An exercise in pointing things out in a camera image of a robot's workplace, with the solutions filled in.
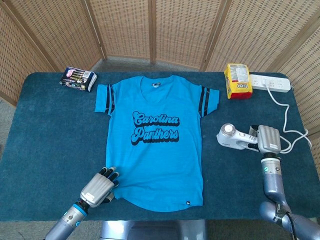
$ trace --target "table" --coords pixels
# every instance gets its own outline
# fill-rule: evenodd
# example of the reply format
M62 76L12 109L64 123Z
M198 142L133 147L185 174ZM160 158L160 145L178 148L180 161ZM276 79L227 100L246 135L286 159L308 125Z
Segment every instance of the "table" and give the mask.
M98 84L172 74L220 90L218 110L201 120L203 206L161 213L116 199L91 208L86 219L260 219L260 203L267 200L261 154L223 147L216 135L225 123L246 133L250 125L263 124L293 141L297 135L282 133L285 107L277 106L267 91L254 90L250 99L227 99L223 72L100 72L91 92L82 92L59 85L62 73L36 72L24 82L0 162L0 221L58 220L105 165L109 117L94 113ZM287 129L303 132L293 91L273 95L280 103L290 104ZM298 141L291 153L281 157L284 190L292 211L320 216L320 184L307 142Z

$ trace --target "robot finger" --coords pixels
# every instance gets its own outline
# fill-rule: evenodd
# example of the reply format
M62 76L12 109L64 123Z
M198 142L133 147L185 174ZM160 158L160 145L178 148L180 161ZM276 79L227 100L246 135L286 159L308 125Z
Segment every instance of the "robot finger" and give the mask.
M114 188L116 188L116 187L118 187L118 185L119 185L119 181L118 180L115 180L115 181L113 181L113 184L114 184Z
M113 192L110 192L108 196L103 200L103 204L108 204L112 201L112 199L115 198L115 194Z
M114 174L112 174L110 177L109 177L109 180L112 182L113 180L116 179L116 177L119 176L119 173L118 172L115 172Z
M108 171L105 172L104 176L105 176L106 178L108 178L108 177L112 174L112 172L113 172L114 170L116 170L116 167L115 167L115 166L110 167L110 168L108 169Z
M106 173L107 170L108 170L108 169L107 169L106 167L103 167L103 168L100 170L99 174L103 175L103 174Z

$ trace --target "t-shirt sleeve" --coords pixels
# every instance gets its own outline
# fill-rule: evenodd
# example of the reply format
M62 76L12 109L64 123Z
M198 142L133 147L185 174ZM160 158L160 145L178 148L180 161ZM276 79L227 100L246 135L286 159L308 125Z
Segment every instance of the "t-shirt sleeve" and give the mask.
M198 86L198 112L201 118L218 108L219 90Z
M115 110L115 92L113 85L99 84L96 91L95 112L111 116Z

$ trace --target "snack package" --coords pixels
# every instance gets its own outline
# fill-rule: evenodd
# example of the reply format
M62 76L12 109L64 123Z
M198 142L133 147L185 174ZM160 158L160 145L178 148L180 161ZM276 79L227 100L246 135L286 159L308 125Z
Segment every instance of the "snack package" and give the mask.
M93 71L67 66L59 83L69 88L90 92L96 79L97 75Z
M228 63L224 76L228 99L248 99L251 97L251 78L246 65Z

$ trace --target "power strip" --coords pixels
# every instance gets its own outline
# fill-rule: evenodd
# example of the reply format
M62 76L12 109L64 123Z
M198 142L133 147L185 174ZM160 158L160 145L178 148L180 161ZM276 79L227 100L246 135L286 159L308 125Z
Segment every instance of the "power strip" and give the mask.
M262 76L250 74L251 85L253 89L267 90L266 85L270 91L287 93L291 89L290 81L288 78Z

